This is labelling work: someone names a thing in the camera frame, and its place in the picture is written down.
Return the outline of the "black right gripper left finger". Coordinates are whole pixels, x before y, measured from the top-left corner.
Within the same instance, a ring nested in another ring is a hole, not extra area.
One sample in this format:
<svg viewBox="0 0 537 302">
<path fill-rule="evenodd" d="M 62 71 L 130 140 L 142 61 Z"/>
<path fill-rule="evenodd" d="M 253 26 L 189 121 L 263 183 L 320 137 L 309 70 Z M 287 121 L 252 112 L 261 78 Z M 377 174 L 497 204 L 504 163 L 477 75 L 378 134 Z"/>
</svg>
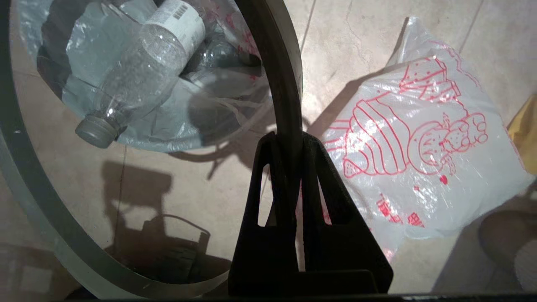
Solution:
<svg viewBox="0 0 537 302">
<path fill-rule="evenodd" d="M 258 224 L 262 175 L 266 166 L 270 168 L 274 197 L 276 224 L 273 226 Z M 247 203 L 230 272 L 297 271 L 295 232 L 296 219 L 290 210 L 289 186 L 282 152 L 276 134 L 269 133 L 263 136 L 257 145 Z"/>
</svg>

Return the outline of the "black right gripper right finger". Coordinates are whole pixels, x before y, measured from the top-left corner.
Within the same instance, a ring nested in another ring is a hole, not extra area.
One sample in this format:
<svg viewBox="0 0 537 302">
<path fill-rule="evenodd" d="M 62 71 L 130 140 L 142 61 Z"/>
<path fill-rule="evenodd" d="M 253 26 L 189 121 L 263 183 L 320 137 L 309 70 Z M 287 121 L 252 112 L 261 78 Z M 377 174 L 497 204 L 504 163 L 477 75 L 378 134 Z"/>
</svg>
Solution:
<svg viewBox="0 0 537 302">
<path fill-rule="evenodd" d="M 302 218 L 308 270 L 392 268 L 320 140 L 303 133 Z"/>
</svg>

